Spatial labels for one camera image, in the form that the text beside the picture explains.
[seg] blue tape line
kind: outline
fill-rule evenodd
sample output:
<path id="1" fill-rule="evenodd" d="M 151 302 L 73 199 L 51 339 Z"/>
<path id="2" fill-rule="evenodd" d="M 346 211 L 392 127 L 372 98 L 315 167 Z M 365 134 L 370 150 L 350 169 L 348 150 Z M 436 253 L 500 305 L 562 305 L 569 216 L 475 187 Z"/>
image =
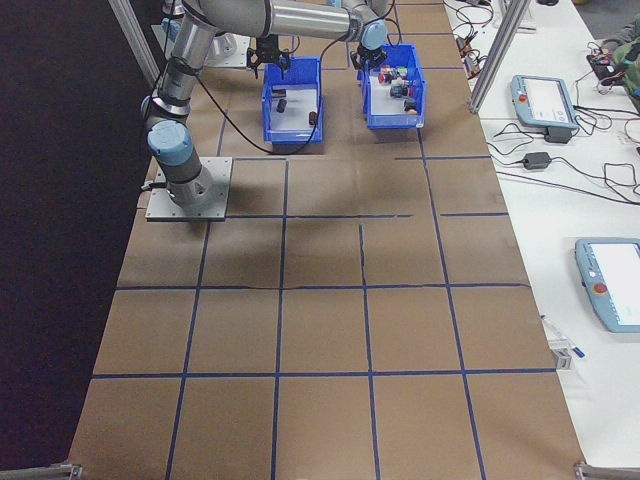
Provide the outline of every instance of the blue tape line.
<path id="1" fill-rule="evenodd" d="M 471 392 L 469 390 L 469 382 L 467 380 L 467 375 L 464 372 L 465 370 L 465 364 L 464 364 L 464 354 L 462 351 L 462 342 L 460 340 L 460 331 L 458 328 L 458 320 L 456 318 L 456 311 L 455 311 L 455 307 L 453 305 L 453 295 L 451 294 L 451 286 L 449 285 L 449 274 L 447 271 L 447 263 L 445 260 L 445 255 L 444 255 L 444 245 L 442 242 L 442 236 L 440 233 L 440 225 L 438 223 L 438 214 L 437 214 L 437 210 L 436 210 L 436 205 L 435 205 L 435 201 L 433 199 L 433 192 L 431 189 L 431 178 L 429 176 L 429 168 L 427 166 L 427 161 L 424 160 L 423 163 L 423 168 L 424 168 L 424 173 L 426 175 L 427 178 L 427 185 L 429 188 L 429 196 L 430 196 L 430 203 L 431 203 L 431 214 L 433 215 L 433 222 L 435 225 L 435 231 L 436 231 L 436 238 L 438 241 L 438 250 L 440 251 L 440 261 L 442 262 L 442 272 L 444 275 L 444 281 L 445 283 L 447 283 L 447 298 L 449 301 L 449 309 L 451 311 L 451 321 L 453 323 L 453 331 L 454 331 L 454 336 L 455 336 L 455 340 L 456 340 L 456 348 L 458 349 L 458 359 L 460 361 L 460 368 L 462 369 L 462 383 L 464 386 L 464 393 L 465 393 L 465 397 L 467 400 L 467 409 L 469 411 L 469 421 L 471 423 L 471 432 L 473 435 L 473 443 L 475 445 L 475 449 L 476 449 L 476 457 L 478 459 L 478 467 L 480 469 L 480 476 L 482 478 L 482 480 L 487 480 L 487 474 L 484 468 L 484 459 L 482 457 L 482 450 L 480 448 L 480 437 L 478 434 L 478 427 L 476 425 L 476 419 L 475 419 L 475 414 L 473 412 L 473 403 L 471 400 Z"/>
<path id="2" fill-rule="evenodd" d="M 282 233 L 280 238 L 280 276 L 278 288 L 278 327 L 276 339 L 276 374 L 280 373 L 280 360 L 282 352 L 282 306 L 284 300 L 284 256 L 287 239 L 287 203 L 289 198 L 289 161 L 285 162 L 284 167 L 284 195 L 282 202 L 282 212 L 284 214 L 282 220 Z M 276 480 L 276 462 L 278 457 L 278 414 L 280 399 L 280 376 L 276 376 L 273 389 L 273 425 L 271 431 L 271 480 Z"/>
<path id="3" fill-rule="evenodd" d="M 178 438 L 178 427 L 180 425 L 180 416 L 182 413 L 182 403 L 184 401 L 184 391 L 187 382 L 187 373 L 189 372 L 189 359 L 191 356 L 191 345 L 193 343 L 193 332 L 195 331 L 196 318 L 198 316 L 198 303 L 200 300 L 200 285 L 202 285 L 202 277 L 204 275 L 204 265 L 207 257 L 207 245 L 209 244 L 209 234 L 211 232 L 211 220 L 207 221 L 207 229 L 204 235 L 204 245 L 202 246 L 202 256 L 200 257 L 200 269 L 198 271 L 198 283 L 193 301 L 193 311 L 191 313 L 191 323 L 189 325 L 189 336 L 187 337 L 187 348 L 184 354 L 184 364 L 182 367 L 182 380 L 180 381 L 180 393 L 178 394 L 178 404 L 176 406 L 176 415 L 173 420 L 173 433 L 171 434 L 171 445 L 169 447 L 169 456 L 167 458 L 167 469 L 165 480 L 170 480 L 171 470 L 173 468 L 173 455 L 176 449 L 176 441 Z"/>

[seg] power adapter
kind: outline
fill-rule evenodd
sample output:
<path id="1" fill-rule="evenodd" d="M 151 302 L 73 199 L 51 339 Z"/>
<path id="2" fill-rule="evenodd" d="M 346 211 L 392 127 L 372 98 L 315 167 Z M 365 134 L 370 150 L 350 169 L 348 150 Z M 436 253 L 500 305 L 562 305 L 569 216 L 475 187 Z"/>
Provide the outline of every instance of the power adapter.
<path id="1" fill-rule="evenodd" d="M 527 170 L 544 170 L 551 163 L 551 157 L 547 152 L 527 153 L 522 159 L 522 165 Z"/>

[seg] metal pole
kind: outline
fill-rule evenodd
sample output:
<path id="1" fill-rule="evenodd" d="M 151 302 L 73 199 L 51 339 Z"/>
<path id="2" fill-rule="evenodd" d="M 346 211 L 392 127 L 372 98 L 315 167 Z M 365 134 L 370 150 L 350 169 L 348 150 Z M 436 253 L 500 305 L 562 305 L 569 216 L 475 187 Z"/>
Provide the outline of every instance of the metal pole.
<path id="1" fill-rule="evenodd" d="M 129 42 L 138 65 L 140 65 L 145 80 L 150 87 L 153 87 L 160 70 L 158 70 L 158 65 L 151 54 L 149 44 L 144 38 L 138 18 L 133 8 L 131 8 L 131 3 L 129 3 L 129 0 L 109 0 L 109 4 L 118 19 L 118 23 L 120 23 L 120 28 L 122 28 L 124 36 Z"/>
<path id="2" fill-rule="evenodd" d="M 524 14 L 529 7 L 529 1 L 530 0 L 512 0 L 509 4 L 509 8 L 504 14 L 496 38 L 493 40 L 493 44 L 487 55 L 487 60 L 473 88 L 471 99 L 469 100 L 469 110 L 471 110 L 471 113 L 478 113 L 482 102 L 484 102 L 487 93 L 489 93 L 489 89 L 493 84 L 496 73 L 498 73 L 500 64 L 509 49 L 509 45 L 511 45 L 513 36 L 516 34 L 516 30 L 520 26 Z"/>

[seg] white table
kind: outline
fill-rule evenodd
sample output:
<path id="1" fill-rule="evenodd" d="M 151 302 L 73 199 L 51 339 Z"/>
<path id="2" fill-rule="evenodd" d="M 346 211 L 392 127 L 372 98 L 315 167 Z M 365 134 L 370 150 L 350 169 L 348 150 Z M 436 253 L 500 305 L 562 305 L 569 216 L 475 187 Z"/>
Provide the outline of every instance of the white table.
<path id="1" fill-rule="evenodd" d="M 532 2 L 531 9 L 538 24 L 537 33 L 516 34 L 480 109 L 485 136 L 492 143 L 493 135 L 516 118 L 509 91 L 514 75 L 563 78 L 575 102 L 574 81 L 590 70 L 585 56 L 590 53 L 587 43 L 593 37 L 571 0 L 560 0 L 555 7 Z M 460 20 L 447 10 L 452 26 L 458 25 Z M 474 10 L 465 9 L 465 13 L 474 20 L 487 17 Z M 487 54 L 496 31 L 493 24 L 483 28 L 472 42 L 473 48 Z M 634 110 L 621 88 L 601 95 L 594 89 L 596 82 L 593 74 L 580 82 L 581 105 Z M 610 130 L 596 131 L 591 137 L 581 133 L 568 145 L 536 139 L 512 155 L 497 157 L 514 162 L 527 152 L 545 151 L 594 174 L 602 173 L 605 161 L 632 163 L 640 173 L 640 156 L 636 145 L 622 133 L 623 126 L 623 120 L 614 120 Z M 640 121 L 632 127 L 640 136 Z M 503 151 L 515 144 L 515 140 L 498 143 Z M 601 182 L 594 183 L 561 162 L 535 173 L 497 163 L 496 170 L 613 196 Z M 586 460 L 599 467 L 640 467 L 640 334 L 613 334 L 604 328 L 591 309 L 573 258 L 573 246 L 579 238 L 640 238 L 640 207 L 502 175 L 499 179 L 538 308 L 586 353 L 582 359 L 573 357 L 571 370 L 559 372 Z"/>

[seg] red emergency stop button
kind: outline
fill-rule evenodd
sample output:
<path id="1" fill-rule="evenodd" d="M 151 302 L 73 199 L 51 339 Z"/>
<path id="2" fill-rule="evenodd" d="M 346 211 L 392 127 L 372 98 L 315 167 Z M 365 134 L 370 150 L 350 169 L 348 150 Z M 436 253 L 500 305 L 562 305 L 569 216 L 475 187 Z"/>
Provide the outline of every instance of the red emergency stop button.
<path id="1" fill-rule="evenodd" d="M 596 283 L 593 285 L 593 291 L 596 292 L 598 295 L 604 295 L 605 293 L 607 293 L 607 286 L 604 283 Z"/>

